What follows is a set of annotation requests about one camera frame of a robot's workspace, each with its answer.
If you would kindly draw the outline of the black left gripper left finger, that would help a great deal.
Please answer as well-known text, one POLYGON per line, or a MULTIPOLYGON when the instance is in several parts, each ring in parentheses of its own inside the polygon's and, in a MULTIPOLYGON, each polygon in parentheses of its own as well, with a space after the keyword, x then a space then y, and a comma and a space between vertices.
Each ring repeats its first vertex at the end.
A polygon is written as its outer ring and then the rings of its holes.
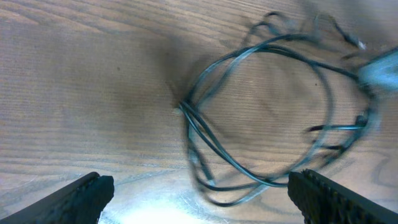
POLYGON ((114 197, 114 179, 97 172, 79 178, 32 205, 6 217, 1 223, 92 223, 114 197))

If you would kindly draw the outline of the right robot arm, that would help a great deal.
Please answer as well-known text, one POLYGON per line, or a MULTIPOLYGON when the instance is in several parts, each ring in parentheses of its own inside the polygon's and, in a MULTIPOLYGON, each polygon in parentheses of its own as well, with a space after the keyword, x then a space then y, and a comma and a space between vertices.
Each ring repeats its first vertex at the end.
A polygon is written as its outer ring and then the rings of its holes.
POLYGON ((397 47, 363 65, 358 77, 363 85, 397 93, 397 47))

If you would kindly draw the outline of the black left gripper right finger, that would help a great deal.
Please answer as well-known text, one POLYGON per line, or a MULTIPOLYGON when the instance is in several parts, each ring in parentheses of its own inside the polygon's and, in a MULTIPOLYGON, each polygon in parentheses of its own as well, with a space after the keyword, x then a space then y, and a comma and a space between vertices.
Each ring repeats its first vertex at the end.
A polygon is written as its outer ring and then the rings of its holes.
POLYGON ((306 224, 397 224, 397 214, 314 170, 289 174, 288 195, 306 224))

